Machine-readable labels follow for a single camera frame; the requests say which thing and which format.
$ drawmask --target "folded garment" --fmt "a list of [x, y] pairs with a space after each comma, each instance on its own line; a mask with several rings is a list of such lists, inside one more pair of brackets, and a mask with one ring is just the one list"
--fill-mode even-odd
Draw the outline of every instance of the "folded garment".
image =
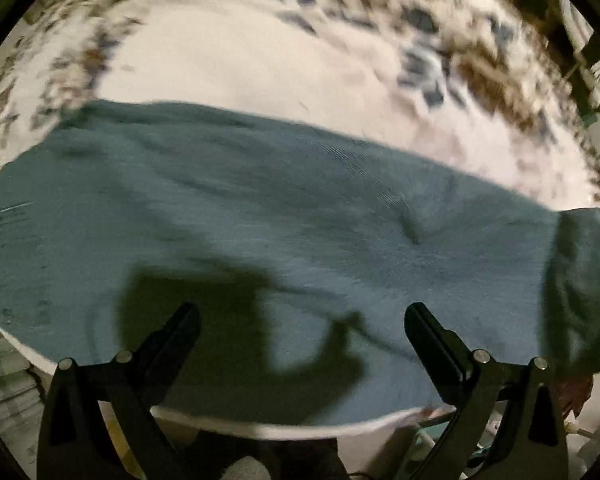
[[0, 325], [49, 359], [202, 335], [165, 406], [338, 425], [440, 398], [423, 301], [470, 348], [600, 370], [600, 209], [548, 211], [384, 146], [189, 104], [96, 102], [0, 172]]

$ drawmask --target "gray plaid cloth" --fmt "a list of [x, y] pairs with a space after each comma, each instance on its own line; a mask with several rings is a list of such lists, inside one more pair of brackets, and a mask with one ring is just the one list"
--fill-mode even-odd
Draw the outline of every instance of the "gray plaid cloth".
[[30, 366], [0, 334], [0, 437], [34, 479], [44, 405]]

